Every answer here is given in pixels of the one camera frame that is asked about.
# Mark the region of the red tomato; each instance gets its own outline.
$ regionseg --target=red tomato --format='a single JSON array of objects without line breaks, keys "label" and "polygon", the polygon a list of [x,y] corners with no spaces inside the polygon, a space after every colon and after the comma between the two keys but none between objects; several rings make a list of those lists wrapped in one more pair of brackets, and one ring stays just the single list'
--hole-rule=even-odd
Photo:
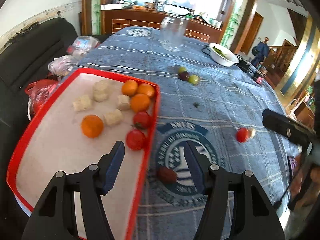
[{"label": "red tomato", "polygon": [[236,139],[238,142],[245,142],[249,138],[249,130],[247,128],[241,128],[237,134]]},{"label": "red tomato", "polygon": [[151,117],[147,112],[138,112],[133,117],[133,125],[138,129],[146,129],[151,124]]},{"label": "red tomato", "polygon": [[141,150],[144,147],[145,141],[146,136],[143,132],[137,129],[132,129],[125,137],[127,146],[134,151]]}]

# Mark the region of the tray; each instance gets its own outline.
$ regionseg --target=tray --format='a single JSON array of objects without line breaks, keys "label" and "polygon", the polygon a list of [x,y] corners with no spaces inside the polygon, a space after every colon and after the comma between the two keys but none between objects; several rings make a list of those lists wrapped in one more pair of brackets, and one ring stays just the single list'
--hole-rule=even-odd
[{"label": "tray", "polygon": [[[95,82],[110,79],[114,91],[101,103],[94,102],[94,109],[74,112],[72,102],[83,94],[92,94]],[[31,213],[43,190],[57,171],[66,174],[82,171],[112,149],[116,140],[125,143],[125,135],[132,129],[134,112],[123,111],[121,124],[104,128],[94,139],[81,133],[80,123],[88,114],[103,114],[116,109],[121,86],[128,79],[138,84],[148,83],[156,90],[149,108],[152,126],[148,129],[145,149],[132,151],[125,147],[125,156],[113,189],[102,196],[102,202],[116,240],[131,239],[140,195],[156,128],[160,106],[160,90],[157,84],[119,73],[80,68],[73,72],[51,95],[42,109],[34,116],[13,152],[7,171],[7,183],[21,207]],[[76,221],[80,237],[86,237],[80,194],[75,193]]]}]

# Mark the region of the plastic bag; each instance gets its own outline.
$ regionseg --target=plastic bag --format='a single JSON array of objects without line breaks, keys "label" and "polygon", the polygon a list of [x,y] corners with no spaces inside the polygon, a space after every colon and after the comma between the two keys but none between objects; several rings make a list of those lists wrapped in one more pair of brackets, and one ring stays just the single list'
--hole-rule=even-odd
[{"label": "plastic bag", "polygon": [[67,53],[79,59],[99,45],[100,41],[92,36],[80,36],[69,46]]},{"label": "plastic bag", "polygon": [[67,75],[74,66],[78,64],[79,60],[71,55],[65,55],[59,58],[55,58],[54,61],[48,65],[48,70],[57,76]]},{"label": "plastic bag", "polygon": [[58,81],[51,79],[41,79],[29,84],[24,90],[29,96],[28,117],[36,114],[48,100],[53,90],[57,87]]}]

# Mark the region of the glass pitcher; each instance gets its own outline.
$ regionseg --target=glass pitcher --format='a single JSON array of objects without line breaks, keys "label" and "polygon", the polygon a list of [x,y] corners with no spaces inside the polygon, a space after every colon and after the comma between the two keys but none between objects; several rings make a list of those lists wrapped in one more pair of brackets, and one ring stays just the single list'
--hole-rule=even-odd
[{"label": "glass pitcher", "polygon": [[169,51],[178,51],[182,45],[188,19],[178,15],[164,17],[160,28],[160,43]]}]

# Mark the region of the black sofa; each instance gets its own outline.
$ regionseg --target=black sofa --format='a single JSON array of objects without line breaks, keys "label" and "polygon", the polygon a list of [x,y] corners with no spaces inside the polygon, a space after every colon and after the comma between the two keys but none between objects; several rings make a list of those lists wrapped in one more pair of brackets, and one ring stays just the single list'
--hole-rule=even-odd
[{"label": "black sofa", "polygon": [[54,18],[19,36],[0,54],[0,239],[21,239],[28,221],[6,183],[12,152],[29,123],[24,89],[45,78],[48,64],[66,55],[76,37],[70,23]]}]

